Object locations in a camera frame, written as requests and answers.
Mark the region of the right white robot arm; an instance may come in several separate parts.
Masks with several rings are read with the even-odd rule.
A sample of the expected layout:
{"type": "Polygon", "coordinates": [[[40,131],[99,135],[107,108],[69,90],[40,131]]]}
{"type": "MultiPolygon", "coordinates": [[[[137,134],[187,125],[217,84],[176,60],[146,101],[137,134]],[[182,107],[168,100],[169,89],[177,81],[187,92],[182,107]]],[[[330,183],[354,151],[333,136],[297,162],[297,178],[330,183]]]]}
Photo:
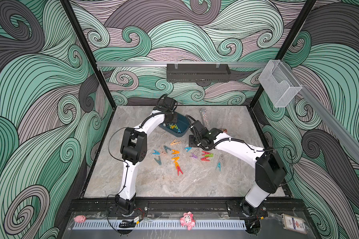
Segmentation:
{"type": "Polygon", "coordinates": [[[186,119],[192,133],[189,145],[205,151],[217,149],[229,153],[254,169],[255,182],[241,201],[241,208],[245,213],[258,209],[262,202],[281,186],[287,171],[275,148],[253,146],[218,128],[209,130],[192,116],[186,115],[186,119]]]}

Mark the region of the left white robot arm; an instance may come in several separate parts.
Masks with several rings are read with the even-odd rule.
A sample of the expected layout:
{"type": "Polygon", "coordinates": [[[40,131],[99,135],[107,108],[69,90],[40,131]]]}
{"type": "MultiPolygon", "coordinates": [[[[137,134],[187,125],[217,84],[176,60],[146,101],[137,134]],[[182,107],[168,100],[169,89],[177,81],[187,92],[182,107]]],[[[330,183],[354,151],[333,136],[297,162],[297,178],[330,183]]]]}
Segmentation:
{"type": "Polygon", "coordinates": [[[125,128],[120,147],[121,161],[124,163],[122,183],[115,196],[115,204],[120,213],[130,215],[134,211],[136,179],[139,166],[148,153],[148,136],[159,125],[176,123],[177,119],[175,111],[156,109],[139,125],[125,128]]]}

